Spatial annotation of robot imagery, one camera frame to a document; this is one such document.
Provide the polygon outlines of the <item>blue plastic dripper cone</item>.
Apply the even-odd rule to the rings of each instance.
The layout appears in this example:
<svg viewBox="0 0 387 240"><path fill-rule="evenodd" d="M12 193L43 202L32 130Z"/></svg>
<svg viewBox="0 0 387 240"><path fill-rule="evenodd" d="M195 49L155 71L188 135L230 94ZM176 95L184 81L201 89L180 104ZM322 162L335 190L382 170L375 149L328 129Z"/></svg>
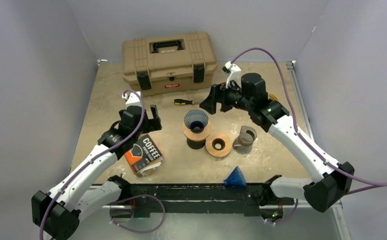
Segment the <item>blue plastic dripper cone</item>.
<svg viewBox="0 0 387 240"><path fill-rule="evenodd" d="M200 109L194 109L189 111L184 116L184 125L195 134L199 134L204 131L205 127L209 123L209 117L207 113Z"/></svg>

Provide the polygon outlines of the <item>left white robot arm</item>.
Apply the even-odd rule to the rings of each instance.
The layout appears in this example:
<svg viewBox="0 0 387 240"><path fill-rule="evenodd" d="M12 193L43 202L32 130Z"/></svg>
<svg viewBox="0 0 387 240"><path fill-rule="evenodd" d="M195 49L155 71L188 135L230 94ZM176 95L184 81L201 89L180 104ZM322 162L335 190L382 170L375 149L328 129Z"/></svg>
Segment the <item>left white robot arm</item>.
<svg viewBox="0 0 387 240"><path fill-rule="evenodd" d="M157 197L136 192L133 185L118 175L111 176L94 191L95 180L133 148L142 134L162 129L156 105L150 105L152 118L143 104L120 110L120 119L99 138L89 155L64 180L47 192L37 191L31 198L32 221L39 227L39 239L67 240L82 220L108 204L123 205L131 200Z"/></svg>

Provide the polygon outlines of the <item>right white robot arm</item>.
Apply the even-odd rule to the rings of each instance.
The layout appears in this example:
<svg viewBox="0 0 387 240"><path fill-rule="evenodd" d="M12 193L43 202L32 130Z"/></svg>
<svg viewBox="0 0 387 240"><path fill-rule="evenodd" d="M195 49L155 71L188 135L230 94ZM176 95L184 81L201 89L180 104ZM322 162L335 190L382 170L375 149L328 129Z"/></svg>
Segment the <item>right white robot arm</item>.
<svg viewBox="0 0 387 240"><path fill-rule="evenodd" d="M213 84L200 108L213 115L217 104L221 112L233 108L247 111L253 123L282 143L300 162L309 175L308 179L280 176L262 190L263 199L270 204L280 198L305 200L318 212L325 212L349 193L354 167L340 163L322 150L294 124L293 116L276 100L272 100L266 82L258 73L246 73L238 85Z"/></svg>

